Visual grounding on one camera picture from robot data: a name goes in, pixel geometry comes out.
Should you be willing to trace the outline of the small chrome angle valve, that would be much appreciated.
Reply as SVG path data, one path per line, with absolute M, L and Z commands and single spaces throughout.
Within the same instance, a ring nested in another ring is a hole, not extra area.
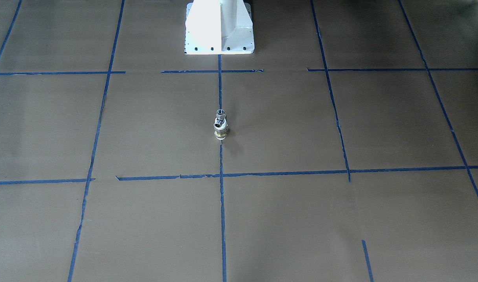
M 223 109 L 218 109 L 216 111 L 216 118 L 214 120 L 214 129 L 215 130 L 227 130 L 228 122 L 226 120 L 226 113 Z

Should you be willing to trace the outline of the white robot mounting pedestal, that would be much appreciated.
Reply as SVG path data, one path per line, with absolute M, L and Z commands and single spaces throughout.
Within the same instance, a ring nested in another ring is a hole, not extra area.
M 194 0 L 186 6 L 184 54 L 253 54 L 252 7 L 247 0 Z

